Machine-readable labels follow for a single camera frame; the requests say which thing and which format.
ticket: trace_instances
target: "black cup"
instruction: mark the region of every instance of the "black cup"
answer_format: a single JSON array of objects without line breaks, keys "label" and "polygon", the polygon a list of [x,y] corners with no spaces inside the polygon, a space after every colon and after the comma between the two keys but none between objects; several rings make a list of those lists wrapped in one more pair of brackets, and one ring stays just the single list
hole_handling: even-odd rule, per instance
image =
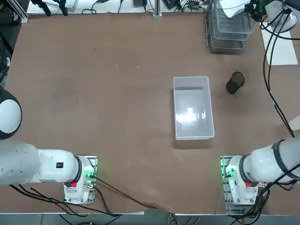
[{"label": "black cup", "polygon": [[234,94],[244,83],[244,75],[241,72],[234,72],[226,84],[226,89],[230,94]]}]

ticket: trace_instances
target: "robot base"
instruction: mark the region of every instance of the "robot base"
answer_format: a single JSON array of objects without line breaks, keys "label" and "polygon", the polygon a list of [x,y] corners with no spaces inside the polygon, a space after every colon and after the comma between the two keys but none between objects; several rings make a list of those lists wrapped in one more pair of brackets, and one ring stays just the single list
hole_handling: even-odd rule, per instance
[{"label": "robot base", "polygon": [[241,158],[242,156],[233,156],[225,169],[233,204],[254,205],[258,186],[251,187],[251,184],[246,184],[242,179],[239,169]]},{"label": "robot base", "polygon": [[223,204],[226,206],[227,215],[242,215],[242,214],[245,213],[245,210],[248,209],[249,205],[242,205],[242,204],[234,204],[233,203],[232,191],[234,191],[236,188],[233,188],[233,190],[232,190],[231,186],[229,185],[229,180],[226,177],[227,176],[226,168],[229,165],[229,163],[230,163],[230,161],[233,157],[234,156],[221,156],[220,157],[223,185],[220,189],[220,194],[219,194],[219,198],[218,198],[218,205],[217,205],[217,208],[216,208],[216,213],[218,212],[219,202],[224,201]]},{"label": "robot base", "polygon": [[78,156],[82,163],[82,173],[79,181],[71,187],[64,185],[65,202],[73,204],[89,204],[95,201],[96,179],[89,175],[97,175],[97,156]]}]

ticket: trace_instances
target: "brown tabletop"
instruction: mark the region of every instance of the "brown tabletop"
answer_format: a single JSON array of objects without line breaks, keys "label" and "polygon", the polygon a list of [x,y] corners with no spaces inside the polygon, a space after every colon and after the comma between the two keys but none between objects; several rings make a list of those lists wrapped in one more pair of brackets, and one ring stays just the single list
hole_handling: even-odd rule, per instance
[{"label": "brown tabletop", "polygon": [[[292,34],[300,36],[296,29]],[[247,154],[288,137],[264,86],[263,54],[258,27],[242,55],[210,54],[200,14],[32,18],[21,28],[7,83],[23,110],[14,139],[98,155],[98,175],[134,198],[166,211],[213,214],[220,155]],[[225,84],[234,71],[246,82],[229,95]],[[175,76],[209,77],[214,138],[175,140]],[[300,114],[299,66],[274,66],[271,76],[291,120]],[[61,184],[35,187],[62,199]],[[145,210],[103,192],[113,212]],[[265,213],[300,215],[299,193],[273,187]],[[0,187],[0,199],[0,212],[61,212],[9,187]],[[89,206],[103,210],[99,197]],[[225,213],[223,201],[217,213]]]}]

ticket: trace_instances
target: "transparent plastic box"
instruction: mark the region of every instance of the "transparent plastic box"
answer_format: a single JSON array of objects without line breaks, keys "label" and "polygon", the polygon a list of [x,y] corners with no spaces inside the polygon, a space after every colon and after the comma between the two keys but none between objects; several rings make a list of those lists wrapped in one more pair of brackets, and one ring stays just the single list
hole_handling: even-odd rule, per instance
[{"label": "transparent plastic box", "polygon": [[174,110],[176,140],[205,140],[215,135],[208,77],[175,77]]}]

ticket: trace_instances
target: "black sticker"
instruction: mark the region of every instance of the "black sticker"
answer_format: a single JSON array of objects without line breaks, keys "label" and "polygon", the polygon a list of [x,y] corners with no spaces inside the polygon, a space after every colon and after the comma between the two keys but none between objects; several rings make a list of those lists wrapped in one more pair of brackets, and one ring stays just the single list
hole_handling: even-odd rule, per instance
[{"label": "black sticker", "polygon": [[56,168],[64,168],[64,163],[56,163]]}]

